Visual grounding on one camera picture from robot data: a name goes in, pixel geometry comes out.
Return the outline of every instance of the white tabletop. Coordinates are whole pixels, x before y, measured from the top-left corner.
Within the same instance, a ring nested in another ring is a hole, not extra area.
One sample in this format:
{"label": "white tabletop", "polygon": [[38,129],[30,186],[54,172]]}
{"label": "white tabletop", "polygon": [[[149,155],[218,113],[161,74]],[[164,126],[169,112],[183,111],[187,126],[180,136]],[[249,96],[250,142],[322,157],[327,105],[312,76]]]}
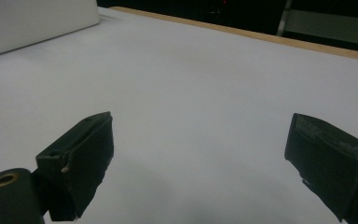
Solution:
{"label": "white tabletop", "polygon": [[115,157],[79,224],[338,223],[283,152],[295,112],[358,137],[358,60],[100,13],[0,55],[0,171],[110,110]]}

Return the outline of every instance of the white table surface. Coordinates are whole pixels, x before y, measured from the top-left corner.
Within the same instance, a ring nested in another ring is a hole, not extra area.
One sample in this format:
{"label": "white table surface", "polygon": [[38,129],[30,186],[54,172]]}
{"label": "white table surface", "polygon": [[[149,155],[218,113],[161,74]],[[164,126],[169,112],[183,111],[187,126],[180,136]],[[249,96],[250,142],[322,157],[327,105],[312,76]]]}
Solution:
{"label": "white table surface", "polygon": [[358,137],[358,60],[100,13],[0,55],[0,171],[110,110],[115,157],[79,224],[338,223],[283,152],[295,112]]}

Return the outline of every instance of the table edge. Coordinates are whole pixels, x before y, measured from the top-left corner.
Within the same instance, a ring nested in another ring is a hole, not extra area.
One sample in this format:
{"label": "table edge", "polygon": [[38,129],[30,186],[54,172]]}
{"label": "table edge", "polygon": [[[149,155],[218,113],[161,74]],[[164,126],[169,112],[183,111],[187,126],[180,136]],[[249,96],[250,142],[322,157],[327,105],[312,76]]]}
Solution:
{"label": "table edge", "polygon": [[159,19],[159,20],[163,20],[163,21],[173,21],[173,22],[177,22],[177,23],[198,26],[201,28],[216,30],[216,31],[220,31],[220,32],[233,34],[233,35],[241,35],[241,36],[251,37],[254,39],[264,40],[264,41],[282,44],[282,45],[286,45],[286,46],[290,46],[290,47],[295,47],[295,48],[300,48],[300,49],[309,49],[309,50],[333,54],[333,55],[337,55],[337,56],[358,59],[358,51],[352,50],[352,49],[341,49],[341,48],[336,48],[336,47],[331,47],[331,46],[326,46],[326,45],[321,45],[321,44],[315,44],[315,43],[310,43],[310,42],[301,41],[301,40],[289,39],[289,38],[280,37],[280,36],[276,36],[276,35],[260,34],[257,32],[246,31],[246,30],[211,24],[211,23],[202,22],[202,21],[192,21],[192,20],[188,20],[188,19],[183,19],[183,18],[178,18],[178,17],[173,17],[173,16],[166,16],[166,15],[161,15],[158,13],[146,12],[146,11],[127,8],[127,7],[110,7],[110,9],[130,13],[130,14],[134,14],[134,15],[138,15],[138,16],[145,16],[148,18]]}

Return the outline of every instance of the wooden table edge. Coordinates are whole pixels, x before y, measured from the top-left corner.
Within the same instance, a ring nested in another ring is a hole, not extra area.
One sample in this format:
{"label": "wooden table edge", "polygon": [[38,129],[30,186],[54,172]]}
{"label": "wooden table edge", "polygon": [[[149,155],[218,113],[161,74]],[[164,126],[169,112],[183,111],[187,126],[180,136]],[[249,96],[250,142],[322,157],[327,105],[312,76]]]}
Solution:
{"label": "wooden table edge", "polygon": [[264,41],[277,43],[277,44],[283,44],[283,45],[291,46],[291,47],[295,47],[295,48],[309,49],[309,50],[319,51],[319,52],[323,52],[323,53],[329,53],[329,54],[334,54],[334,55],[338,55],[338,56],[358,59],[358,51],[356,51],[356,50],[341,49],[341,48],[336,48],[336,47],[331,47],[331,46],[326,46],[326,45],[321,45],[321,44],[314,44],[314,43],[310,43],[310,42],[306,42],[306,41],[289,39],[289,38],[280,37],[280,36],[276,36],[276,35],[265,35],[265,34],[260,34],[257,32],[245,31],[245,30],[241,30],[241,29],[211,24],[211,23],[202,22],[202,21],[192,21],[192,20],[188,20],[188,19],[177,18],[177,17],[173,17],[173,16],[166,16],[166,15],[161,15],[158,13],[146,12],[146,11],[136,10],[136,9],[127,8],[127,7],[110,7],[110,9],[130,13],[130,14],[134,14],[134,15],[145,16],[148,18],[159,19],[159,20],[163,20],[163,21],[173,21],[173,22],[178,22],[178,23],[182,23],[182,24],[193,25],[193,26],[198,26],[201,28],[225,32],[225,33],[229,33],[229,34],[251,37],[254,39],[264,40]]}

